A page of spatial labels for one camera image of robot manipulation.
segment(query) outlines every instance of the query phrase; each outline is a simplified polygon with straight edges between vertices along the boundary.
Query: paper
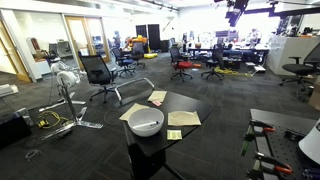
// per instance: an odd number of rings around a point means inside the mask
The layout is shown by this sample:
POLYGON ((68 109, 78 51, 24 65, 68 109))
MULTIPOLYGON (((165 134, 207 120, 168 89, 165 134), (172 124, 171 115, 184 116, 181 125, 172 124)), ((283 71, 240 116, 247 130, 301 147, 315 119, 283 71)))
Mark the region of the paper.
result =
POLYGON ((182 139, 181 130, 167 130, 168 140, 180 140, 182 139))
POLYGON ((166 97, 167 91, 153 91, 148 101, 163 102, 166 97))
POLYGON ((144 105, 140 105, 138 103, 135 103, 126 113, 124 113, 119 119, 123 120, 123 121, 128 121, 131 114, 133 114, 134 112, 140 110, 140 109, 145 109, 145 108, 149 108, 149 106, 144 106, 144 105))
POLYGON ((197 112, 174 111, 168 114, 169 126, 201 125, 197 112))

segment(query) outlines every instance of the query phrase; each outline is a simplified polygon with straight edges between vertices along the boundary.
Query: chair backrest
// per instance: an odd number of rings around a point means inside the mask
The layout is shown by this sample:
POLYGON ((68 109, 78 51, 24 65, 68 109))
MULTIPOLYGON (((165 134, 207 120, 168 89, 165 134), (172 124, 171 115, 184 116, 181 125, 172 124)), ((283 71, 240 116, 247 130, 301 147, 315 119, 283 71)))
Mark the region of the chair backrest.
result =
POLYGON ((223 44, 216 44, 212 53, 212 61, 216 61, 219 64, 220 69, 225 69, 223 62, 223 44))
POLYGON ((119 57, 121 57, 121 52, 118 48, 112 48, 111 49, 112 53, 114 54, 114 56, 116 57, 116 59, 118 60, 119 57))
POLYGON ((143 55, 144 48, 142 42, 133 42, 132 43, 132 54, 133 55, 143 55))
POLYGON ((107 85, 112 81, 111 73, 100 55, 80 56, 87 72, 89 83, 107 85))
POLYGON ((180 59, 180 51, 179 48, 176 46, 173 46, 169 49, 170 55, 171 55, 171 63, 177 62, 177 60, 180 59))

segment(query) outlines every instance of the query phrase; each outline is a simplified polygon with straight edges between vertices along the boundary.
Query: table top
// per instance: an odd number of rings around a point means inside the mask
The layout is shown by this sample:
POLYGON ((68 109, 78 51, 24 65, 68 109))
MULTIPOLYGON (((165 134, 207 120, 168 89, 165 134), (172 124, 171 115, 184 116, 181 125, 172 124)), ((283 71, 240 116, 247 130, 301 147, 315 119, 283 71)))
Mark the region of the table top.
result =
MULTIPOLYGON (((250 109, 251 118, 274 126, 282 126, 303 134, 307 134, 313 128, 317 120, 307 119, 297 116, 290 116, 274 112, 262 111, 258 109, 250 109)), ((262 128, 255 127, 255 132, 262 132, 262 128)), ((269 147, 267 138, 265 136, 256 137, 257 151, 265 155, 271 156, 271 149, 269 147)), ((261 165, 272 168, 273 165, 262 162, 261 165)), ((279 179, 274 174, 263 172, 265 180, 279 179)))
POLYGON ((146 155, 153 155, 161 150, 165 150, 166 148, 172 146, 173 144, 177 143, 178 141, 167 140, 167 130, 181 130, 182 138, 185 138, 189 135, 193 130, 195 130, 199 126, 168 126, 168 113, 173 111, 189 111, 198 113, 199 119, 201 123, 203 123, 209 114, 212 111, 212 106, 208 103, 192 99, 187 96, 183 96, 177 93, 173 93, 168 91, 164 102, 161 106, 157 107, 151 102, 148 102, 147 99, 151 95, 152 90, 144 91, 141 94, 137 95, 136 97, 130 97, 128 99, 123 100, 123 104, 116 104, 115 106, 118 108, 118 111, 121 113, 125 113, 134 103, 139 103, 141 105, 147 105, 152 108, 157 108, 164 114, 164 123, 161 130, 151 136, 151 137, 139 137, 133 134, 131 130, 131 136, 133 137, 134 141, 139 145, 141 150, 146 155))

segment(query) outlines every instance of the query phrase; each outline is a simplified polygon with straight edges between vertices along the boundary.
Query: floor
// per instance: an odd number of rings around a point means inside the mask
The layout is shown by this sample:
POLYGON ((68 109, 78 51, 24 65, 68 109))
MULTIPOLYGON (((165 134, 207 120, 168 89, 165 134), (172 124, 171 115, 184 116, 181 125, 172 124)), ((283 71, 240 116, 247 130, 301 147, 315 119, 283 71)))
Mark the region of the floor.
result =
MULTIPOLYGON (((296 84, 280 87, 281 78, 270 70, 253 77, 244 75, 218 78, 201 78, 200 73, 208 69, 190 70, 193 79, 182 82, 179 77, 170 80, 174 71, 170 66, 168 53, 159 54, 155 59, 143 60, 146 68, 137 67, 133 76, 124 75, 116 79, 117 84, 139 77, 149 78, 157 87, 180 93, 213 105, 213 112, 206 122, 187 138, 167 150, 167 161, 186 179, 239 180, 245 179, 246 170, 253 165, 254 145, 251 144, 247 156, 240 157, 242 138, 248 128, 250 109, 261 109, 310 119, 318 119, 320 111, 306 102, 294 98, 291 92, 296 84)), ((50 130, 33 127, 32 137, 25 138, 0 150, 0 172, 4 179, 130 179, 130 164, 127 155, 121 116, 114 108, 115 94, 109 94, 107 103, 102 96, 88 101, 89 96, 98 91, 83 77, 81 84, 73 87, 74 100, 86 101, 88 107, 85 121, 104 124, 103 129, 83 127, 73 128, 71 135, 62 140, 38 144, 39 134, 50 130), (24 159, 30 149, 38 149, 42 154, 31 161, 24 159)), ((55 102, 59 98, 56 81, 46 78, 36 84, 18 81, 15 76, 0 73, 0 84, 16 84, 19 93, 4 97, 12 109, 28 107, 36 119, 37 108, 55 102)), ((144 86, 135 85, 126 89, 125 95, 142 91, 144 86)), ((76 105, 79 111, 83 106, 76 105)), ((0 114, 10 112, 0 102, 0 114)), ((70 117, 65 106, 55 109, 59 115, 70 117)), ((165 169, 161 169, 152 179, 175 179, 165 169)))

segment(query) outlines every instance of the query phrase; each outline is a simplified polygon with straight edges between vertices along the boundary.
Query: box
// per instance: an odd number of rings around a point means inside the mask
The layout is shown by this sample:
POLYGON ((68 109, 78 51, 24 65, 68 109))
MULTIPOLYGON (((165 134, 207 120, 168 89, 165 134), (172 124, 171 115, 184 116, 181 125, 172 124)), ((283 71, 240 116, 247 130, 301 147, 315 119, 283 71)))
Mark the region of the box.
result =
POLYGON ((32 134, 19 113, 0 115, 0 149, 32 134))
POLYGON ((309 104, 320 111, 320 82, 316 82, 313 87, 313 93, 309 99, 309 104))

